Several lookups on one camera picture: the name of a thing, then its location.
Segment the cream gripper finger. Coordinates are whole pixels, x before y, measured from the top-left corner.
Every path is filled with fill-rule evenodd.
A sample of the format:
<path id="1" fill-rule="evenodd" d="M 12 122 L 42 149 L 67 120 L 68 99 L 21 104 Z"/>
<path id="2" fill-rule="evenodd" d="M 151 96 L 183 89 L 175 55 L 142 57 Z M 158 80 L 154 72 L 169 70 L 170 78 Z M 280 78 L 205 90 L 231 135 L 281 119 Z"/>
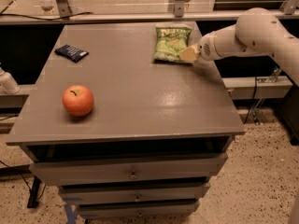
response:
<path id="1" fill-rule="evenodd" d="M 184 62 L 194 62 L 198 59 L 200 54 L 200 49 L 197 45 L 192 45 L 182 50 L 178 56 Z"/>

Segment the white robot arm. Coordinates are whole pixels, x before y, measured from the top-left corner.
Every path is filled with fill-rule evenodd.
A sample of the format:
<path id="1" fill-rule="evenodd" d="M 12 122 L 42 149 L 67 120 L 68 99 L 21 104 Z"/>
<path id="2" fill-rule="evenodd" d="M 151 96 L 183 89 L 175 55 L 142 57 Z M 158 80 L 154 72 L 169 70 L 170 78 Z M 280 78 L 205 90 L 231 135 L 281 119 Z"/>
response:
<path id="1" fill-rule="evenodd" d="M 234 25 L 204 35 L 178 54 L 183 62 L 198 58 L 269 56 L 299 84 L 299 39 L 290 34 L 270 11 L 256 7 L 241 14 Z"/>

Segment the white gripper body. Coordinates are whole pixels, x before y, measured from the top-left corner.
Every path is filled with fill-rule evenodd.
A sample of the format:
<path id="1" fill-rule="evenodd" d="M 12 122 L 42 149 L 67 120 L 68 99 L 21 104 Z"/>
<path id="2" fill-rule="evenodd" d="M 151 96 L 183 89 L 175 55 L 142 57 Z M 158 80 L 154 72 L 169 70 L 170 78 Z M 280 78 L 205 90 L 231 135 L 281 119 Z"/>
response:
<path id="1" fill-rule="evenodd" d="M 198 42 L 200 57 L 206 61 L 215 61 L 220 58 L 215 47 L 215 32 L 204 35 Z"/>

